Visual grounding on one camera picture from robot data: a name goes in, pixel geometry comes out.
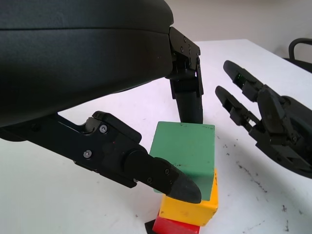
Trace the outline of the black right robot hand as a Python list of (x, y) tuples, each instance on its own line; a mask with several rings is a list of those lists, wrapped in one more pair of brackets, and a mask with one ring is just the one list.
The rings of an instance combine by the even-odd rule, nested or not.
[(223, 69), (251, 102), (256, 102), (261, 119), (232, 94), (217, 86), (215, 94), (230, 114), (256, 141), (256, 147), (280, 166), (307, 178), (312, 176), (312, 111), (289, 96), (280, 96), (247, 70), (232, 61)]

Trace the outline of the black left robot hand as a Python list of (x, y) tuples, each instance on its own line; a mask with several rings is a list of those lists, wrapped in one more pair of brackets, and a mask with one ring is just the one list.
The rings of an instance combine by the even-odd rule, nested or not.
[(142, 182), (201, 202), (198, 186), (150, 156), (141, 134), (97, 111), (82, 125), (59, 115), (85, 102), (170, 81), (180, 120), (203, 122), (200, 48), (173, 27), (163, 0), (3, 0), (0, 137), (29, 141), (126, 187)]

